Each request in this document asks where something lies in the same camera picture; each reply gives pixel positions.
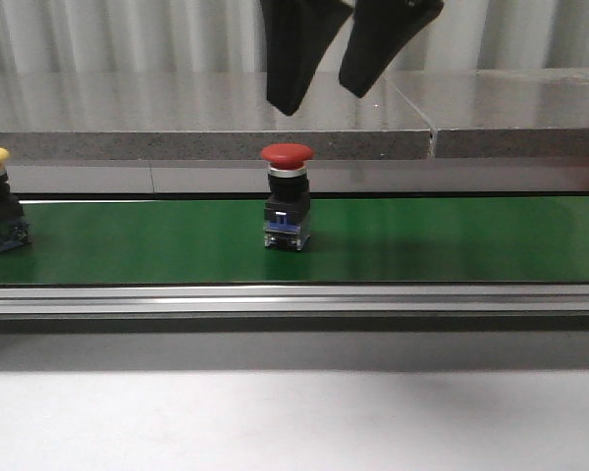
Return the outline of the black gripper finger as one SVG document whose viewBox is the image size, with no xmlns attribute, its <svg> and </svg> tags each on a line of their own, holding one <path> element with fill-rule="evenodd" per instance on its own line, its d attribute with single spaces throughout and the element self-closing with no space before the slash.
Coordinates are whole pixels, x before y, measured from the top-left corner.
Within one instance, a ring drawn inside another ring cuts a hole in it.
<svg viewBox="0 0 589 471">
<path fill-rule="evenodd" d="M 267 54 L 266 97 L 291 116 L 353 7 L 331 0 L 262 0 L 260 5 Z"/>
<path fill-rule="evenodd" d="M 340 84 L 361 98 L 399 52 L 442 12 L 441 0 L 361 0 L 355 3 Z"/>
</svg>

